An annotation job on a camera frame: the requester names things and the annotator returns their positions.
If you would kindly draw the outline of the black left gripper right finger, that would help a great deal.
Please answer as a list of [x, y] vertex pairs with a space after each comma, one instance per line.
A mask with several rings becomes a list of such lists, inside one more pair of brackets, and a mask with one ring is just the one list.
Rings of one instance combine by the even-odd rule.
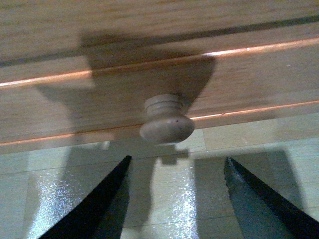
[[224, 164], [229, 198], [245, 239], [317, 239], [319, 223], [235, 159]]

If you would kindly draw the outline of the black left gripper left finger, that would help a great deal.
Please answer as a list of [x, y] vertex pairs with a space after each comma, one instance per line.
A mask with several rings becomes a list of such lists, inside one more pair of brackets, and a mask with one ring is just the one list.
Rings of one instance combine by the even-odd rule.
[[46, 239], [119, 239], [130, 201], [126, 156], [72, 211], [44, 233]]

